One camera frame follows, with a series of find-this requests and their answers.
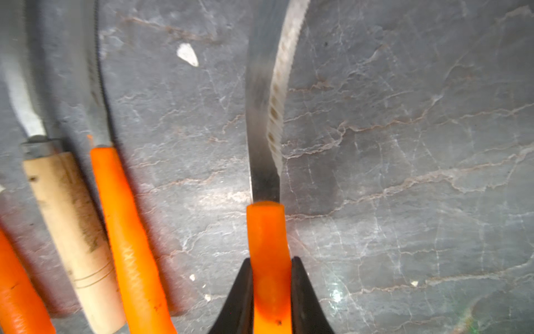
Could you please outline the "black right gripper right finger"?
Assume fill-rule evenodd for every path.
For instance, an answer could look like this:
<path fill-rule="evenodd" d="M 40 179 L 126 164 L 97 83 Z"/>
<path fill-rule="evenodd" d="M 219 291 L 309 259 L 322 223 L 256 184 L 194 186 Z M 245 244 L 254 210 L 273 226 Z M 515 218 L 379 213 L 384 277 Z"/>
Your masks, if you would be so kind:
<path fill-rule="evenodd" d="M 294 334 L 334 334 L 299 257 L 292 259 L 291 320 Z"/>

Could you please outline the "white paper scrap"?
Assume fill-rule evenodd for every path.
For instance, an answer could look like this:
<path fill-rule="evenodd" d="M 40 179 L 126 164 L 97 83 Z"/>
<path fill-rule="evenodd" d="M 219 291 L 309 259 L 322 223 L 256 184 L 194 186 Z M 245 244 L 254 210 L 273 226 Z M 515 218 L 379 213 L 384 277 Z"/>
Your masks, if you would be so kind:
<path fill-rule="evenodd" d="M 199 66 L 199 61 L 196 52 L 190 43 L 181 43 L 177 48 L 176 54 L 178 58 L 182 59 L 182 61 L 187 62 L 194 68 L 197 68 Z"/>

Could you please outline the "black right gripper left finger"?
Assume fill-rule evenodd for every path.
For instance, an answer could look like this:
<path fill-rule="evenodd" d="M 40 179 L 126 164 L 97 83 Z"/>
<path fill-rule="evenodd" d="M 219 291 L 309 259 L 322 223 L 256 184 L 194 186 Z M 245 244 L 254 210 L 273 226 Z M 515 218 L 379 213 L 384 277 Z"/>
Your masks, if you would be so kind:
<path fill-rule="evenodd" d="M 246 258 L 232 285 L 217 320 L 208 334 L 253 333 L 253 270 L 250 258 Z"/>

